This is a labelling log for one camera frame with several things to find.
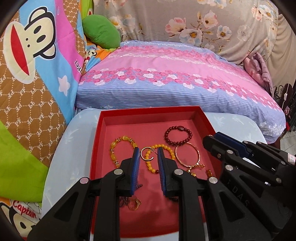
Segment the gold hoop earring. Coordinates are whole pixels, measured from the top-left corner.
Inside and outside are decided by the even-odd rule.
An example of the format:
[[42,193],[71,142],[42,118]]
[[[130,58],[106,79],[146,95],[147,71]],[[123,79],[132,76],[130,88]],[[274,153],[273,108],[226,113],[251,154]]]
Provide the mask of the gold hoop earring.
[[151,157],[151,153],[154,152],[152,147],[143,147],[140,151],[140,157],[145,162],[150,162],[154,159]]

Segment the thin gold bangle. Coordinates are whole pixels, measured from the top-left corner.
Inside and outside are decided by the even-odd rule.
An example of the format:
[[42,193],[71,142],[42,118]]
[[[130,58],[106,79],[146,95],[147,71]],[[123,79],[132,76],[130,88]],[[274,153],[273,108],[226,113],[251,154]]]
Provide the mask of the thin gold bangle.
[[199,168],[201,164],[201,154],[198,148],[186,142],[182,146],[175,147],[175,158],[179,164],[188,169]]

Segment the red cardboard tray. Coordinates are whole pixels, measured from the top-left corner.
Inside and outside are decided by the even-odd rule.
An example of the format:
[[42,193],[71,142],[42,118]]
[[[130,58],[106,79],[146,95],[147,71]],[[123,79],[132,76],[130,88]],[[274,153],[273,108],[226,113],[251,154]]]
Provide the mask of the red cardboard tray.
[[[110,146],[117,138],[130,137],[139,149],[165,144],[164,134],[171,126],[184,126],[192,132],[190,143],[198,148],[204,164],[203,169],[195,169],[197,177],[206,179],[207,170],[219,177],[221,162],[202,145],[205,136],[215,133],[214,128],[200,107],[183,106],[102,111],[93,144],[90,178],[98,179],[114,170]],[[128,207],[120,209],[120,237],[155,237],[177,232],[178,204],[163,195],[159,175],[150,172],[144,162],[139,165],[138,183],[140,189],[135,196],[141,205],[135,211]]]

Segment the light blue palm tablecloth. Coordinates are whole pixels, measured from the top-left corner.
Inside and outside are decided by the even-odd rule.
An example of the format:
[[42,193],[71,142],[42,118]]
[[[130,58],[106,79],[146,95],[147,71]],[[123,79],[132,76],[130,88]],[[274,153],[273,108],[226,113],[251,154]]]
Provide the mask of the light blue palm tablecloth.
[[[102,110],[85,109],[74,116],[53,156],[43,194],[42,212],[51,207],[82,177],[90,177],[96,129]],[[216,132],[239,141],[264,142],[257,124],[250,118],[228,113],[205,113]],[[177,240],[178,231],[166,235],[122,240]]]

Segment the pink folded cloth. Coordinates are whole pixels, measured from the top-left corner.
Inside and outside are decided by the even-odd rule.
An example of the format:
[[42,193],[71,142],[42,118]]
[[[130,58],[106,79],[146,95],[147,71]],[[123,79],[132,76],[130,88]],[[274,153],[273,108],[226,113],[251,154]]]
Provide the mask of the pink folded cloth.
[[243,65],[246,72],[255,80],[255,82],[274,98],[273,81],[266,62],[261,54],[256,52],[253,55],[246,57],[243,60]]

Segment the pink and blue pillow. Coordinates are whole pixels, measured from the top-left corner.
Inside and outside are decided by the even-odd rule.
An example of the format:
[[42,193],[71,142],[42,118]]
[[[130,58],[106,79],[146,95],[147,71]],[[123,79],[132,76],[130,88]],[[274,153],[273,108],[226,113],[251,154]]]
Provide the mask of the pink and blue pillow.
[[79,109],[199,106],[205,112],[252,119],[274,143],[285,114],[243,68],[208,49],[158,41],[128,41],[80,79]]

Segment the grey floral blanket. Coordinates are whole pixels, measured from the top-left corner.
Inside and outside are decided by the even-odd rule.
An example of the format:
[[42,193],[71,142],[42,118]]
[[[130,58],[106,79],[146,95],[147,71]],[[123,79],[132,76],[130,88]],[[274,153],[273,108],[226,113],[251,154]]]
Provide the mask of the grey floral blanket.
[[261,54],[275,87],[295,82],[295,33],[274,1],[94,1],[123,41],[206,48],[241,65]]

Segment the cartoon monkey quilt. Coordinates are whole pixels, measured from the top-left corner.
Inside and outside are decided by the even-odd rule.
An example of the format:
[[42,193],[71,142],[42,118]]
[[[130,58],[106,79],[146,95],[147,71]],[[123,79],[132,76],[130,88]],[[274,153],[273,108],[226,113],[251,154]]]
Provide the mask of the cartoon monkey quilt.
[[72,120],[98,1],[1,1],[1,240],[26,240]]

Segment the green cushion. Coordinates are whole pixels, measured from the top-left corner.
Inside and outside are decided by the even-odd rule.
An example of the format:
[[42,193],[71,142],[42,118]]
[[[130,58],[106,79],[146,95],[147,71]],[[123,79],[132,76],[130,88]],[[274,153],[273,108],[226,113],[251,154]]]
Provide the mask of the green cushion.
[[101,15],[88,15],[82,20],[85,36],[94,44],[104,49],[116,49],[121,37],[112,22]]

